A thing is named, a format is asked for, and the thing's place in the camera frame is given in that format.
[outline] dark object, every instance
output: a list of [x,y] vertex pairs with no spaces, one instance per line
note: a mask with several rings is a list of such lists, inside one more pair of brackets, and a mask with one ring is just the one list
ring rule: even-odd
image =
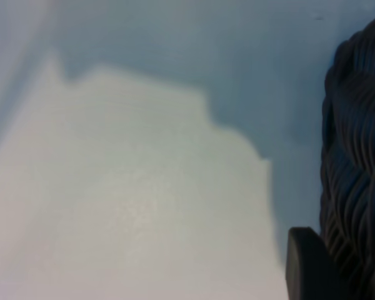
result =
[[292,228],[287,246],[290,300],[346,300],[347,291],[323,240],[310,228]]
[[338,47],[325,90],[320,214],[324,247],[308,229],[290,232],[289,296],[345,299],[339,296],[344,283],[348,299],[375,300],[375,20]]

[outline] braided texture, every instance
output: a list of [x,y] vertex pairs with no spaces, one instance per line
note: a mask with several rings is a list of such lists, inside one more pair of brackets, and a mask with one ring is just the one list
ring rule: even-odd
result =
[[375,299],[375,20],[325,80],[321,236],[352,299]]

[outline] dark braided object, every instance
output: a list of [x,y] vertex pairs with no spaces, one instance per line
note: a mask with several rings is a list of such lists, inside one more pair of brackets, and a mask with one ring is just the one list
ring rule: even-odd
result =
[[351,299],[375,299],[375,20],[338,47],[325,90],[321,237]]

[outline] black plastic piece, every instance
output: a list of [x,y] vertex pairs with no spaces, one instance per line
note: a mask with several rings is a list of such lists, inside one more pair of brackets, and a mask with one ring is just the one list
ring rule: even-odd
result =
[[286,283],[290,300],[347,300],[345,284],[311,228],[289,230]]

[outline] light patch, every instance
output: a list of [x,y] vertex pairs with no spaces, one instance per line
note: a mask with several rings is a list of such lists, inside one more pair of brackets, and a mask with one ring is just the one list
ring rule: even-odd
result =
[[0,145],[0,297],[286,298],[271,164],[213,123],[206,92],[58,66]]

